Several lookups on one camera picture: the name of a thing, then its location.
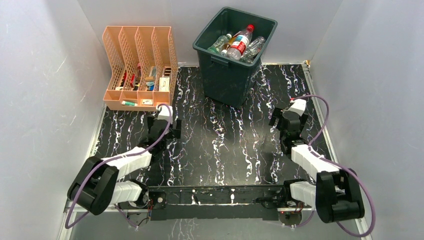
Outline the gold red label bottle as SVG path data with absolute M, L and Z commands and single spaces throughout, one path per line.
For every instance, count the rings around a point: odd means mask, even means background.
M 246 39 L 242 34 L 232 37 L 229 42 L 224 44 L 220 55 L 239 60 L 246 49 Z

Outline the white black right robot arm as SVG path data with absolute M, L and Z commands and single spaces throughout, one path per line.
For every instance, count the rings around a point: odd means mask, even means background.
M 276 108 L 269 125 L 280 132 L 282 153 L 302 167 L 315 183 L 303 179 L 286 180 L 279 192 L 267 192 L 252 202 L 265 208 L 277 208 L 281 204 L 295 207 L 304 203 L 316 210 L 324 223 L 362 218 L 365 208 L 354 175 L 322 160 L 301 137 L 308 117 L 304 110 Z

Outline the clear bottle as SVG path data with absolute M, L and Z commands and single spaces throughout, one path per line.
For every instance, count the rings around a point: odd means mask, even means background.
M 246 64 L 251 64 L 254 61 L 256 55 L 260 53 L 265 43 L 266 39 L 263 36 L 257 37 L 253 42 L 248 45 L 248 47 L 240 57 L 239 61 Z

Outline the green tea bottle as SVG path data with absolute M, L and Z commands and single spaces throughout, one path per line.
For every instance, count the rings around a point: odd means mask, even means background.
M 225 56 L 228 48 L 231 46 L 230 40 L 232 37 L 233 36 L 229 33 L 221 35 L 210 47 L 207 48 L 207 50 L 209 52 Z

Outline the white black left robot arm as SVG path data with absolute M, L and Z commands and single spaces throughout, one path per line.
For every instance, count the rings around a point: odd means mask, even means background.
M 120 182 L 131 173 L 156 165 L 168 140 L 180 139 L 182 121 L 150 115 L 147 135 L 133 149 L 105 158 L 89 157 L 68 189 L 69 200 L 97 216 L 109 205 L 129 203 L 146 208 L 154 199 L 145 183 L 136 179 Z

